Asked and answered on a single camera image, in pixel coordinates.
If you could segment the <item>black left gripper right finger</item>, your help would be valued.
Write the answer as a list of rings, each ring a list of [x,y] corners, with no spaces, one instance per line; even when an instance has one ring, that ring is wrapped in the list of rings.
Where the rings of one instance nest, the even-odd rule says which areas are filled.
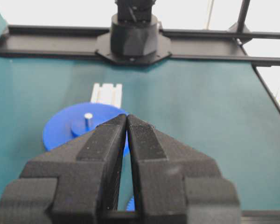
[[[127,117],[136,210],[146,224],[239,224],[232,182],[206,154]]]

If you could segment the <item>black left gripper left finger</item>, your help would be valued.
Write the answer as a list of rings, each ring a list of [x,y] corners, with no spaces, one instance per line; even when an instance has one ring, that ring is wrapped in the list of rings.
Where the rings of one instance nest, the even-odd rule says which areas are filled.
[[[126,115],[24,166],[0,199],[0,224],[95,224],[117,208]]]

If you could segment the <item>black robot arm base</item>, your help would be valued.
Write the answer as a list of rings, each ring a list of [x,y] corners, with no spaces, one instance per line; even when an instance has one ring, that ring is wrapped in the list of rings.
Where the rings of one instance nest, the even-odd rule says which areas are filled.
[[[97,37],[96,54],[117,65],[148,66],[171,56],[171,40],[160,33],[154,0],[117,0],[110,31]]]

